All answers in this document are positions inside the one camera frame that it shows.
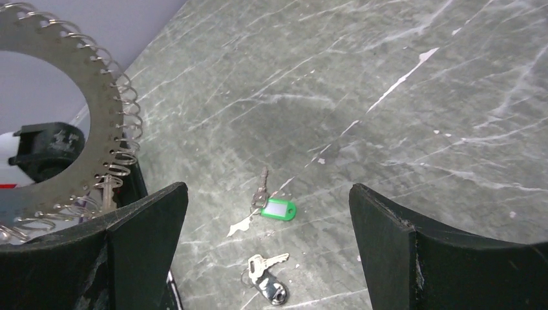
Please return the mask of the green key tag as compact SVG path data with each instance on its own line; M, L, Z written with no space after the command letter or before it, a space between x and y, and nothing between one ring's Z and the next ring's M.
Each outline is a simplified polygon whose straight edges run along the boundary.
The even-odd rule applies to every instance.
M251 214L285 222L291 221L297 215L297 206L290 200L271 197L267 192L268 172L267 167L261 171L258 189L251 199Z

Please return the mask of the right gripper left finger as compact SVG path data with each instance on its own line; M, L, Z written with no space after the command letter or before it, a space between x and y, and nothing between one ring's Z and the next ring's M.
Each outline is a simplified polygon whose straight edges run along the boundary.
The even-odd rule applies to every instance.
M164 309L188 206L176 182L85 223L1 246L2 309Z

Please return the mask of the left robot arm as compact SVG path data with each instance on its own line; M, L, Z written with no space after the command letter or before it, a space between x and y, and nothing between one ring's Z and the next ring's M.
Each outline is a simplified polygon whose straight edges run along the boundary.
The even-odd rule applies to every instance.
M96 187L113 184L129 175L140 150L138 139L125 133L130 128L138 133L141 126L112 123L93 125L88 134L62 122L22 126L18 131L3 134L9 143L1 147L2 163L14 176L20 171L29 182L5 181L14 188L1 191L5 209L45 211L55 205L70 205Z

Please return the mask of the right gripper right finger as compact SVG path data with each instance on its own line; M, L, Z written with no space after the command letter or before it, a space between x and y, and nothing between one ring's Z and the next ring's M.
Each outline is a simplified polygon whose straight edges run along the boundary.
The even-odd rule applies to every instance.
M547 243L487 238L356 183L349 206L374 309L546 309Z

